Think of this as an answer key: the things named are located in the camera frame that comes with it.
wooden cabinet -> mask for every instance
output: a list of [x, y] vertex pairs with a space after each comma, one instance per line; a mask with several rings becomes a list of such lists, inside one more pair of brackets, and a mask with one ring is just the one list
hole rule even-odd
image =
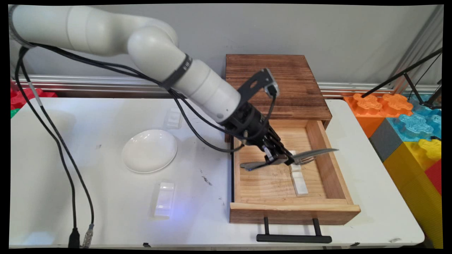
[[[304, 56], [227, 55], [226, 80], [238, 88], [262, 68], [269, 68], [280, 89], [270, 125], [289, 150], [301, 153], [331, 148], [325, 126], [331, 119], [320, 89]], [[250, 102], [268, 111], [270, 99], [262, 91]], [[240, 141], [234, 139], [237, 147]], [[240, 163], [263, 161], [264, 153], [246, 146], [233, 155], [233, 202], [230, 223], [343, 225], [361, 210], [350, 197], [333, 153], [320, 155], [301, 171], [309, 194], [297, 197], [287, 165], [272, 165], [253, 171]]]

white block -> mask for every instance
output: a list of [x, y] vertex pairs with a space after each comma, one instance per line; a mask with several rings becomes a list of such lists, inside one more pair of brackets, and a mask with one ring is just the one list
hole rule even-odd
[[306, 187], [305, 180], [302, 177], [292, 177], [292, 182], [297, 197], [308, 194], [308, 188]]
[[155, 205], [155, 217], [169, 219], [173, 206], [174, 183], [160, 183], [159, 196]]
[[182, 114], [178, 108], [172, 108], [166, 117], [166, 129], [178, 130], [182, 125]]
[[290, 172], [300, 172], [301, 173], [301, 165], [290, 164]]
[[[293, 155], [296, 154], [293, 150], [289, 152]], [[305, 179], [303, 178], [303, 173], [301, 172], [301, 165], [290, 164], [289, 167], [293, 188], [295, 189], [297, 197], [308, 194], [308, 188], [306, 186]]]

black drawer handle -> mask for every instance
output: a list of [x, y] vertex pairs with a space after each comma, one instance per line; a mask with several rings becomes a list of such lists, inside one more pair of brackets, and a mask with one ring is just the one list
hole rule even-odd
[[268, 217], [264, 218], [265, 235], [256, 235], [258, 242], [278, 242], [278, 243], [319, 243], [329, 244], [333, 241], [331, 236], [322, 235], [320, 224], [317, 218], [312, 219], [314, 223], [315, 235], [271, 235], [268, 232]]

table surface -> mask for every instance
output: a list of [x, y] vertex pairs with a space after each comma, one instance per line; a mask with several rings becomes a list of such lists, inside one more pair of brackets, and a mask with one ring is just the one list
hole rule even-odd
[[[230, 224], [231, 156], [201, 143], [185, 121], [168, 130], [178, 141], [165, 169], [138, 174], [122, 163], [121, 150], [132, 136], [165, 129], [171, 99], [42, 98], [77, 162], [94, 204], [93, 247], [315, 246], [259, 243], [258, 224]], [[374, 152], [348, 105], [327, 100], [333, 118], [326, 130], [353, 202], [361, 213], [344, 226], [320, 226], [330, 245], [414, 245], [424, 234]], [[213, 144], [227, 147], [224, 135], [188, 113]], [[72, 165], [77, 225], [85, 234], [89, 205]], [[153, 218], [160, 182], [175, 183], [168, 220]], [[11, 119], [9, 246], [67, 246], [72, 229], [71, 192], [57, 146], [25, 105]], [[313, 226], [270, 225], [272, 234], [314, 235]]]

robotic arm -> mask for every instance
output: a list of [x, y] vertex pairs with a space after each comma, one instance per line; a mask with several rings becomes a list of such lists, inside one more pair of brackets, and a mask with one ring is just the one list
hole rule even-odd
[[[113, 14], [88, 6], [19, 5], [12, 23], [24, 42], [101, 56], [128, 54], [147, 76], [165, 81], [185, 59], [176, 32], [157, 19]], [[240, 94], [200, 60], [193, 60], [172, 89], [216, 122], [236, 109]]]
[[[261, 88], [270, 97], [279, 94], [268, 69], [235, 90], [205, 63], [180, 51], [176, 32], [167, 23], [88, 6], [12, 5], [9, 27], [12, 37], [26, 47], [39, 43], [101, 56], [126, 53], [147, 76], [164, 84], [173, 79], [166, 89], [183, 94], [236, 136], [249, 137], [246, 145], [256, 145], [265, 152], [265, 162], [243, 166], [247, 170], [297, 160], [262, 114], [248, 103]], [[177, 78], [175, 70], [182, 72]]]

